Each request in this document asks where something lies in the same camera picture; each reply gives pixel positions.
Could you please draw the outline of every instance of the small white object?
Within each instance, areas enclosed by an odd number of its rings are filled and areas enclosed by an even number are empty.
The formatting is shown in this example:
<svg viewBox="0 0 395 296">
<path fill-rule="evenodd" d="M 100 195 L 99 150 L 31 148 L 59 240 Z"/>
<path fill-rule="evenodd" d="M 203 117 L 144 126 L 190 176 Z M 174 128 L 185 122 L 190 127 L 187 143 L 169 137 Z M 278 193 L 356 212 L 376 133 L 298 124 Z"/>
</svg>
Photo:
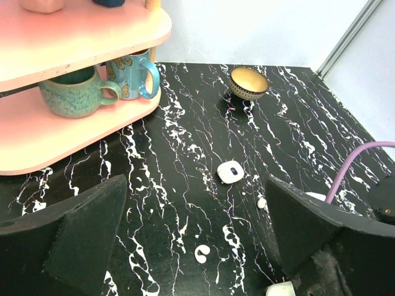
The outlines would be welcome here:
<svg viewBox="0 0 395 296">
<path fill-rule="evenodd" d="M 266 296 L 296 296 L 292 282 L 281 282 L 267 288 Z"/>
<path fill-rule="evenodd" d="M 204 264 L 207 260 L 205 255 L 210 254 L 210 247 L 206 245 L 200 245 L 195 249 L 195 259 L 200 264 Z"/>
<path fill-rule="evenodd" d="M 231 184 L 240 181 L 244 177 L 244 170 L 236 160 L 230 160 L 217 168 L 217 174 L 222 182 Z"/>
<path fill-rule="evenodd" d="M 258 202 L 257 202 L 258 208 L 266 208 L 267 207 L 267 201 L 261 197 Z"/>
<path fill-rule="evenodd" d="M 319 199 L 322 200 L 323 202 L 326 199 L 326 196 L 320 193 L 316 193 L 316 192 L 306 192 L 306 194 L 310 195 L 311 197 L 314 197 L 315 199 Z"/>
</svg>

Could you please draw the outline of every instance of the bowl rim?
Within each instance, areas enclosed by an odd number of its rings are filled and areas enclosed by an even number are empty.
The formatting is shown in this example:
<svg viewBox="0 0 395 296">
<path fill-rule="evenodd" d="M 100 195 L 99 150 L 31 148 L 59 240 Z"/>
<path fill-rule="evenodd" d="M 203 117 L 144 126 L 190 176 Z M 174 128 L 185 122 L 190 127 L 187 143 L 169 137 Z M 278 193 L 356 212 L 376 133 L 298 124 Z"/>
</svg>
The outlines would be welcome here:
<svg viewBox="0 0 395 296">
<path fill-rule="evenodd" d="M 233 79 L 233 77 L 232 77 L 233 71 L 235 71 L 235 70 L 237 70 L 237 69 L 240 69 L 240 68 L 242 68 L 242 69 L 247 69 L 247 70 L 249 70 L 249 71 L 252 71 L 252 72 L 255 72 L 255 73 L 259 74 L 259 75 L 266 81 L 266 83 L 267 83 L 267 88 L 266 88 L 265 90 L 263 90 L 263 91 L 250 91 L 250 90 L 248 90 L 248 89 L 246 89 L 246 88 L 240 86 L 240 84 L 238 84 L 238 83 Z M 243 90 L 249 92 L 250 94 L 264 94 L 264 93 L 266 93 L 266 92 L 268 91 L 268 89 L 270 88 L 269 80 L 267 79 L 267 77 L 266 77 L 265 75 L 259 73 L 257 70 L 254 70 L 254 69 L 251 69 L 251 68 L 247 68 L 247 67 L 244 67 L 244 66 L 239 66 L 239 67 L 234 68 L 234 69 L 230 72 L 230 79 L 234 82 L 235 85 L 237 85 L 239 88 L 241 88 L 241 89 L 243 89 Z"/>
</svg>

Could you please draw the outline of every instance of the black marble countertop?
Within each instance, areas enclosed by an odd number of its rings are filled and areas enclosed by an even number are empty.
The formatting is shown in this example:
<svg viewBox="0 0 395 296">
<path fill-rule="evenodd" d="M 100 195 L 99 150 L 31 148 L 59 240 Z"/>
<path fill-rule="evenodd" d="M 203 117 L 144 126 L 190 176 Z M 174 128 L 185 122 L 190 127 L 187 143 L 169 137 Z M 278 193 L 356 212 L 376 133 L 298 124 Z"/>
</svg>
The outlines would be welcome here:
<svg viewBox="0 0 395 296">
<path fill-rule="evenodd" d="M 286 280 L 270 217 L 256 207 L 268 175 L 326 194 L 348 153 L 373 139 L 310 69 L 254 67 L 270 90 L 250 103 L 227 93 L 234 67 L 159 64 L 153 114 L 49 168 L 0 177 L 0 221 L 125 174 L 103 295 L 264 295 Z M 232 159 L 246 175 L 222 184 L 216 169 Z M 372 215 L 367 192 L 393 169 L 383 150 L 364 152 L 334 204 Z M 211 248 L 203 265 L 194 259 L 201 244 Z"/>
</svg>

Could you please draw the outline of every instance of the green mug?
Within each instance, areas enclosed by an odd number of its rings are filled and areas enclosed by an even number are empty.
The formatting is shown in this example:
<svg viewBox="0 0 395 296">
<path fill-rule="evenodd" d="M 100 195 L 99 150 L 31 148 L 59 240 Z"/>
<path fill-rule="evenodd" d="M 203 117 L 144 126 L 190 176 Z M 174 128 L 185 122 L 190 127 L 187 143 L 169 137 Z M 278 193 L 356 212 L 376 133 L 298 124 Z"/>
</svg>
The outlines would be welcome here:
<svg viewBox="0 0 395 296">
<path fill-rule="evenodd" d="M 38 86 L 51 111 L 68 118 L 91 115 L 101 105 L 113 104 L 122 96 L 115 82 L 100 79 L 95 66 L 44 80 Z M 111 89 L 116 97 L 104 97 L 103 88 Z"/>
</svg>

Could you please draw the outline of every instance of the wooden shelf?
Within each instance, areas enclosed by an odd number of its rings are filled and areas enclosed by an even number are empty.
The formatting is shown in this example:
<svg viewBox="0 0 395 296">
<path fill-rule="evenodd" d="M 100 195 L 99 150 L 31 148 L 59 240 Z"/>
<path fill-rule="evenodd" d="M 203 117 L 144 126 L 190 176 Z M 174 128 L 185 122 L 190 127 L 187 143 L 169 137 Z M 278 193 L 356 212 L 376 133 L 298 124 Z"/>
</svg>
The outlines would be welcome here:
<svg viewBox="0 0 395 296">
<path fill-rule="evenodd" d="M 102 78 L 105 67 L 99 68 Z M 147 88 L 152 89 L 151 81 Z M 79 119 L 54 115 L 38 88 L 0 99 L 0 175 L 12 176 L 45 168 L 58 160 L 150 114 L 152 100 L 118 101 Z"/>
<path fill-rule="evenodd" d="M 50 79 L 163 43 L 172 21 L 141 1 L 106 8 L 66 0 L 51 14 L 0 0 L 0 92 Z"/>
</svg>

